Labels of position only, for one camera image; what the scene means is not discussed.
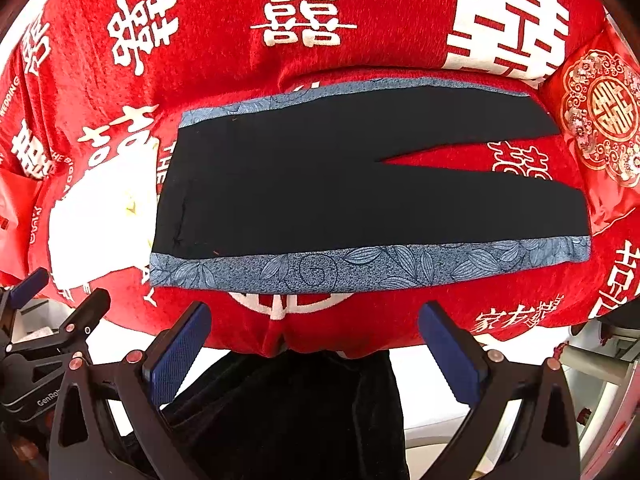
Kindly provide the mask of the black pants with blue trim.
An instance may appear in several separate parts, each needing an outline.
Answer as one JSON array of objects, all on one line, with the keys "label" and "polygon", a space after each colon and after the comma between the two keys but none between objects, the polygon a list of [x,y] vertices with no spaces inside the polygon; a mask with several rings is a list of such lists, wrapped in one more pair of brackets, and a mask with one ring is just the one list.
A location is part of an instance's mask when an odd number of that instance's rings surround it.
[{"label": "black pants with blue trim", "polygon": [[160,193],[155,286],[382,292],[585,262],[584,194],[420,167],[431,148],[555,133],[525,92],[380,78],[188,110]]}]

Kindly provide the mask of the person's black trousers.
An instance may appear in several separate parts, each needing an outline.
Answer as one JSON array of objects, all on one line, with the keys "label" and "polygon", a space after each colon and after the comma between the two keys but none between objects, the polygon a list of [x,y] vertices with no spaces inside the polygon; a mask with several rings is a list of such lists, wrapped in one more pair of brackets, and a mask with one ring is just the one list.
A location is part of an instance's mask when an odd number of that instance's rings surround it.
[{"label": "person's black trousers", "polygon": [[230,352],[164,408],[209,479],[405,479],[390,355]]}]

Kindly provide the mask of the red wedding bedspread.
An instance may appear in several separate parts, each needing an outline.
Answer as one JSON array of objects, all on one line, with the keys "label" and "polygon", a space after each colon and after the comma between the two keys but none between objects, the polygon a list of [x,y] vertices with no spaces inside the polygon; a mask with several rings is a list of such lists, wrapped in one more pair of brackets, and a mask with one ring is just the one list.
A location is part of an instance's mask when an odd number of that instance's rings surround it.
[{"label": "red wedding bedspread", "polygon": [[[38,268],[44,296],[155,334],[194,301],[214,348],[364,356],[419,341],[439,302],[475,335],[600,318],[639,297],[639,208],[592,230],[584,182],[539,87],[608,21],[600,0],[48,0],[1,76],[1,281]],[[155,286],[160,193],[188,110],[331,84],[438,78],[525,92],[555,133],[431,148],[405,163],[512,172],[577,188],[585,262],[382,292],[251,294]]]}]

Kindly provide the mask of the red embroidered pillow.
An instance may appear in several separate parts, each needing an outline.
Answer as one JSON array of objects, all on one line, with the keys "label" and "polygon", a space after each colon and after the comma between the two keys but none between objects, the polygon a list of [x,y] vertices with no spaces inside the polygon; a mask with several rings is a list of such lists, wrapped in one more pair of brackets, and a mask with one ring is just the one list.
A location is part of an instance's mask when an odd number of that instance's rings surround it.
[{"label": "red embroidered pillow", "polygon": [[539,87],[577,162],[593,232],[639,208],[639,64],[616,28],[601,31]]}]

